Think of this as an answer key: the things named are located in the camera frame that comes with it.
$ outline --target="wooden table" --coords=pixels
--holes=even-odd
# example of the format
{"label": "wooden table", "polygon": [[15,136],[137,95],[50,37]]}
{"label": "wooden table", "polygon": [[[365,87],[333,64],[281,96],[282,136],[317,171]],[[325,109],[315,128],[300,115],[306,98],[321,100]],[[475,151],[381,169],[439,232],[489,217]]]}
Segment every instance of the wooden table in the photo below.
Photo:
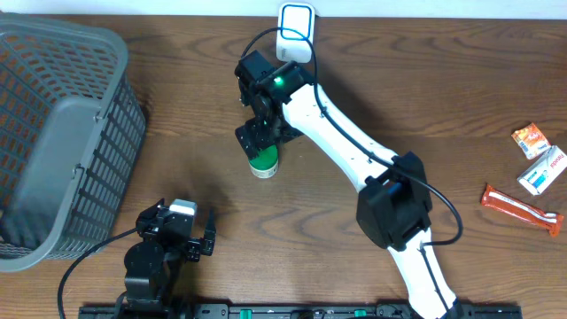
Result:
{"label": "wooden table", "polygon": [[[147,138],[115,233],[159,198],[217,210],[214,256],[183,271],[186,296],[235,303],[375,303],[407,297],[392,257],[361,232],[356,193],[306,137],[282,147],[269,180],[252,176],[234,129],[252,117],[233,75],[243,48],[275,18],[61,17],[116,31],[128,43],[128,77],[151,110]],[[321,83],[363,130],[398,153],[420,156],[429,181],[465,225],[436,250],[455,293],[517,303],[524,318],[567,316],[567,234],[480,206],[490,183],[549,211],[567,213],[567,174],[539,197],[516,181],[531,163],[510,133],[534,121],[567,150],[567,23],[472,19],[318,19]],[[275,37],[256,46],[274,56]],[[195,234],[202,232],[201,214]],[[455,233],[434,200],[436,239]],[[113,303],[125,290],[123,257],[137,236],[109,245],[75,270],[68,317]],[[55,318],[69,261],[0,275],[3,318]]]}

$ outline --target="white object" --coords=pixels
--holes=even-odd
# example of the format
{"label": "white object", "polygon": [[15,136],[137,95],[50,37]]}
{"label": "white object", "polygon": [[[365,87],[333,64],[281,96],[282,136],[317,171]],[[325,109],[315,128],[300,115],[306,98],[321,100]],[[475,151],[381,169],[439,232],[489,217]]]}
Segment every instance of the white object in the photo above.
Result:
{"label": "white object", "polygon": [[197,204],[187,200],[176,199],[169,206],[169,210],[180,214],[194,216],[197,211]]}
{"label": "white object", "polygon": [[567,167],[565,153],[557,146],[541,155],[517,180],[532,194],[540,195]]}
{"label": "white object", "polygon": [[[431,242],[431,228],[426,231],[418,232],[406,243],[406,250],[398,252],[388,247],[388,252],[392,254],[396,265],[400,270],[401,276],[408,288],[408,300],[411,307],[425,319],[435,319],[442,317],[446,310],[443,302],[435,292],[435,285],[431,280],[427,265],[419,249],[421,243]],[[425,246],[425,255],[431,267],[431,272],[435,276],[437,286],[449,309],[453,306],[457,297],[451,288],[447,286],[445,278],[441,273],[441,268],[433,252],[433,247]]]}
{"label": "white object", "polygon": [[533,160],[537,158],[538,156],[540,156],[540,154],[544,153],[545,151],[549,150],[549,148],[551,148],[551,144],[546,138],[542,141],[536,142],[536,144],[532,146],[528,146],[521,139],[517,141],[517,143],[522,148],[522,151],[524,151],[525,157],[529,160]]}
{"label": "white object", "polygon": [[[309,0],[320,17],[567,19],[565,0]],[[266,0],[11,0],[4,12],[275,17],[279,1]]]}
{"label": "white object", "polygon": [[[321,85],[318,86],[319,98],[324,106],[327,107],[330,117],[340,127],[354,138],[367,150],[373,151],[380,159],[392,163],[392,157],[396,153],[381,144],[378,144],[354,123],[342,114],[329,100]],[[356,146],[350,143],[340,134],[325,117],[321,117],[319,106],[315,102],[313,86],[304,85],[291,94],[291,102],[283,104],[283,116],[285,120],[294,128],[300,130],[311,138],[337,165],[345,172],[348,179],[353,183],[356,191],[361,191],[366,187],[364,182],[368,176],[378,177],[386,171],[386,167],[369,161]],[[418,232],[407,242],[407,249],[397,252],[392,248],[388,251],[396,261],[401,276],[406,283],[409,293],[409,304],[425,319],[440,318],[446,310],[435,292],[435,286],[429,275],[429,271],[423,260],[423,256],[418,251],[421,243],[431,241],[431,229]],[[428,262],[435,276],[441,294],[449,308],[456,300],[456,296],[447,286],[435,253],[430,246],[425,248]]]}
{"label": "white object", "polygon": [[[300,32],[313,43],[315,9],[310,4],[285,3],[280,7],[279,27]],[[280,61],[307,63],[311,60],[311,48],[303,37],[290,30],[277,31],[276,55]]]}

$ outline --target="gray plastic basket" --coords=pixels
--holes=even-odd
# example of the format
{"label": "gray plastic basket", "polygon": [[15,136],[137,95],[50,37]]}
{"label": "gray plastic basket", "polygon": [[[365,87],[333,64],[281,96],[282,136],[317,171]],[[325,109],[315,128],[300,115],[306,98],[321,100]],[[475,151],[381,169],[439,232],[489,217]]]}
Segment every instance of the gray plastic basket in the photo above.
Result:
{"label": "gray plastic basket", "polygon": [[0,14],[0,271],[106,239],[146,122],[113,32]]}

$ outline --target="green bottle cap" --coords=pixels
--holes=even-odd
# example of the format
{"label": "green bottle cap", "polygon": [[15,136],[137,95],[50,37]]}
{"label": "green bottle cap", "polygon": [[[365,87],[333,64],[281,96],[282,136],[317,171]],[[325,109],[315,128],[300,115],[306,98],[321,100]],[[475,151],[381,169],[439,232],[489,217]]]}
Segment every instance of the green bottle cap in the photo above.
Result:
{"label": "green bottle cap", "polygon": [[252,319],[252,310],[240,310],[240,319]]}
{"label": "green bottle cap", "polygon": [[354,310],[354,316],[366,316],[366,310]]}
{"label": "green bottle cap", "polygon": [[278,168],[277,147],[272,145],[261,151],[258,157],[249,161],[252,174],[259,178],[270,178]]}

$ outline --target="black cable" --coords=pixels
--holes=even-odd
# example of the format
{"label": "black cable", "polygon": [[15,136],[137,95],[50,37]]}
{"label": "black cable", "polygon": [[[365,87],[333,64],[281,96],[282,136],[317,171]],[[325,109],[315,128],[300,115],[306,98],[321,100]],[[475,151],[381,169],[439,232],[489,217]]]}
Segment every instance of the black cable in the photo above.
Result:
{"label": "black cable", "polygon": [[71,266],[69,267],[67,272],[61,278],[61,282],[59,283],[59,289],[57,291],[57,308],[59,310],[59,318],[65,319],[65,309],[63,309],[63,288],[65,287],[65,282],[67,281],[67,279],[69,278],[69,276],[71,275],[73,270],[79,265],[79,263],[81,261],[83,261],[85,258],[89,257],[90,254],[94,253],[95,251],[99,250],[100,248],[104,247],[105,245],[110,244],[114,240],[124,238],[124,237],[126,237],[130,234],[137,232],[137,231],[138,231],[138,228],[133,228],[132,230],[125,231],[125,232],[123,232],[119,235],[116,235],[114,237],[107,238],[106,240],[103,240],[102,242],[92,246],[89,250],[84,252],[81,255],[81,257],[77,258],[77,260],[74,261],[71,264]]}
{"label": "black cable", "polygon": [[447,306],[447,302],[445,301],[445,298],[443,298],[443,294],[441,293],[441,290],[439,289],[439,285],[437,284],[437,280],[435,280],[435,276],[433,275],[433,270],[431,269],[431,265],[429,264],[429,260],[427,260],[427,256],[425,255],[425,247],[422,246],[419,249],[419,252],[423,256],[423,261],[425,261],[425,266],[427,267],[427,271],[429,272],[429,276],[431,277],[431,280],[433,281],[433,286],[435,287],[435,292],[437,293],[437,295],[441,299],[441,302],[443,303],[443,307],[445,308],[445,311],[449,312],[449,307]]}
{"label": "black cable", "polygon": [[317,309],[317,310],[314,311],[315,314],[317,312],[321,312],[321,319],[325,319],[325,315],[327,315],[327,311],[325,311],[325,309]]}
{"label": "black cable", "polygon": [[437,291],[437,294],[439,296],[439,298],[441,299],[441,301],[443,302],[443,306],[445,307],[445,310],[448,312],[449,309],[447,307],[447,303],[445,302],[445,299],[443,298],[441,291],[439,290],[439,286],[437,284],[437,280],[435,279],[435,276],[433,275],[433,272],[431,270],[431,265],[429,263],[429,261],[427,260],[427,256],[425,255],[425,250],[423,249],[425,246],[430,245],[430,246],[435,246],[435,245],[451,245],[457,242],[457,240],[459,240],[459,238],[461,238],[462,236],[462,230],[463,230],[463,226],[462,226],[462,219],[461,216],[459,215],[459,212],[457,211],[457,209],[454,207],[453,203],[451,203],[451,201],[445,197],[445,195],[443,195],[443,193],[441,193],[440,191],[438,191],[437,189],[435,189],[433,186],[429,185],[427,182],[423,181],[421,178],[412,175],[409,172],[406,172],[402,169],[399,169],[398,167],[395,167],[394,165],[390,164],[389,162],[378,158],[378,156],[376,154],[374,154],[374,152],[367,150],[364,146],[362,146],[360,143],[358,143],[358,141],[356,141],[354,138],[352,138],[348,133],[346,133],[343,128],[340,127],[340,125],[338,125],[332,117],[330,117],[329,112],[327,112],[327,107],[323,105],[323,103],[321,102],[321,99],[319,98],[319,78],[318,78],[318,73],[317,73],[317,57],[315,55],[315,48],[313,47],[313,44],[311,43],[311,41],[309,41],[308,38],[306,38],[304,35],[302,35],[299,31],[295,30],[295,29],[291,29],[291,28],[287,28],[287,27],[272,27],[269,28],[267,30],[262,31],[261,33],[259,33],[258,35],[256,35],[256,37],[254,37],[250,43],[246,46],[244,52],[242,53],[241,58],[246,56],[246,53],[248,53],[248,51],[250,50],[250,48],[252,48],[252,46],[254,45],[254,43],[256,43],[256,41],[258,41],[258,39],[260,39],[262,36],[271,33],[271,32],[275,32],[278,30],[286,30],[286,31],[292,31],[295,34],[299,35],[303,41],[307,42],[307,44],[309,44],[309,49],[311,50],[311,55],[313,56],[313,66],[314,66],[314,85],[313,85],[313,90],[315,93],[315,101],[317,102],[317,105],[319,106],[319,109],[321,110],[321,114],[327,118],[327,121],[329,121],[329,123],[333,126],[333,128],[335,128],[344,138],[346,138],[347,141],[349,141],[350,143],[352,143],[354,146],[356,146],[356,148],[358,148],[364,155],[368,156],[369,159],[376,161],[378,164],[387,167],[388,169],[391,169],[393,172],[406,177],[407,179],[414,181],[416,183],[418,183],[419,185],[423,186],[425,189],[427,189],[428,191],[430,191],[431,193],[433,193],[435,196],[437,196],[445,205],[447,205],[447,207],[449,208],[449,210],[451,211],[451,213],[453,214],[456,222],[457,222],[457,233],[456,235],[454,235],[453,238],[448,239],[448,240],[440,240],[440,241],[431,241],[428,243],[421,243],[420,246],[420,251],[422,252],[422,256],[423,256],[423,260],[425,261],[425,266],[427,266],[427,269],[429,271],[429,274],[431,276],[431,280],[433,282],[433,285],[435,286],[435,290]]}
{"label": "black cable", "polygon": [[112,319],[118,319],[120,317],[120,312],[122,310],[122,302],[124,302],[124,297],[126,297],[127,292],[123,292],[118,296],[116,299],[116,303],[114,304],[114,315]]}

